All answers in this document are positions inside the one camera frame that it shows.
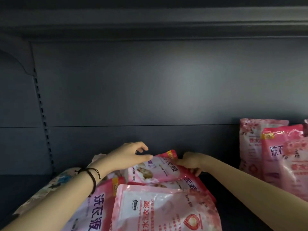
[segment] hand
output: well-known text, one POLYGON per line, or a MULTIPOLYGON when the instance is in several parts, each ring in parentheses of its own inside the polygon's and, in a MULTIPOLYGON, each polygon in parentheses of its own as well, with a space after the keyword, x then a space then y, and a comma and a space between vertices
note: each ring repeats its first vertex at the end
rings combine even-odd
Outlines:
POLYGON ((175 159, 173 162, 177 165, 184 166, 190 169, 191 173, 194 173, 196 177, 200 175, 202 172, 201 162, 203 160, 204 155, 201 153, 195 152, 185 152, 183 159, 175 159))
POLYGON ((147 151, 148 147, 143 142, 124 143, 121 147, 94 162, 90 167, 99 167, 104 162, 111 171, 127 169, 153 158, 152 155, 136 155, 137 151, 142 153, 144 150, 147 151))

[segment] forearm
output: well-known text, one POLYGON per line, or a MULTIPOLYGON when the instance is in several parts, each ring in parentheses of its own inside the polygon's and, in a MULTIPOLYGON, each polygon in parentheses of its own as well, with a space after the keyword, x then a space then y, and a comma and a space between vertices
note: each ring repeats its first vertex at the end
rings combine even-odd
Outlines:
POLYGON ((207 155, 201 169, 212 174, 274 231, 307 229, 308 202, 207 155))
MULTIPOLYGON (((101 178, 109 173, 107 166, 100 167, 98 170, 101 178)), ((98 174, 94 170, 91 170, 91 173, 99 182, 98 174)), ((87 172, 81 172, 67 184, 50 193, 35 207, 14 220, 3 231, 60 231, 89 196, 92 189, 92 179, 87 172)))

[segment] black string bracelet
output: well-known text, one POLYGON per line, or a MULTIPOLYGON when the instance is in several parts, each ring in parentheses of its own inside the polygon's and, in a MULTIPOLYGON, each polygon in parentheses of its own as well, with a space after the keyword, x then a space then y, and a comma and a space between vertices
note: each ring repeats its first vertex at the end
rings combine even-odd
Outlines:
POLYGON ((98 174, 98 179, 100 179, 100 174, 99 174, 98 170, 95 169, 95 168, 81 168, 78 171, 78 174, 80 174, 81 172, 84 172, 84 171, 87 172, 87 174, 91 177, 91 179, 93 181, 93 190, 92 190, 91 194, 89 195, 89 197, 91 197, 96 190, 96 180, 95 180, 94 176, 92 175, 92 173, 90 172, 90 169, 93 169, 94 171, 96 171, 97 174, 98 174))

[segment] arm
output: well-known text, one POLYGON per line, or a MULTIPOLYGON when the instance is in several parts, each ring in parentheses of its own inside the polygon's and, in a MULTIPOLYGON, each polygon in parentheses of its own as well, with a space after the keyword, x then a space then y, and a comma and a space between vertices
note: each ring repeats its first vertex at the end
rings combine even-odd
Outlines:
MULTIPOLYGON (((104 178, 112 171, 126 169, 152 159, 152 155, 135 155, 136 151, 143 152, 143 150, 148 150, 148 147, 142 142, 127 143, 89 167, 97 169, 101 178, 104 178)), ((91 170, 91 173, 98 183, 100 179, 97 172, 91 170)), ((86 172, 81 172, 2 231, 60 231, 92 189, 92 179, 86 172)))
POLYGON ((274 231, 300 231, 308 227, 308 202, 209 155, 187 152, 175 162, 212 174, 236 198, 274 231))

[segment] yellow label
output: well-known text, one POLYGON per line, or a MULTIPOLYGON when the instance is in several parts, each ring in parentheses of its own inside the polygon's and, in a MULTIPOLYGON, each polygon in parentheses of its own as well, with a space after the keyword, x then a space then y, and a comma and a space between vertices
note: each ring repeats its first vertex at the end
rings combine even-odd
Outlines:
POLYGON ((171 152, 171 151, 168 151, 168 152, 167 152, 167 155, 169 156, 170 159, 173 159, 173 155, 172 155, 172 152, 171 152))
POLYGON ((118 186, 119 186, 119 179, 117 177, 113 178, 112 179, 113 196, 116 196, 116 190, 118 189, 118 186))
POLYGON ((262 134, 261 139, 273 139, 274 138, 274 132, 262 134))

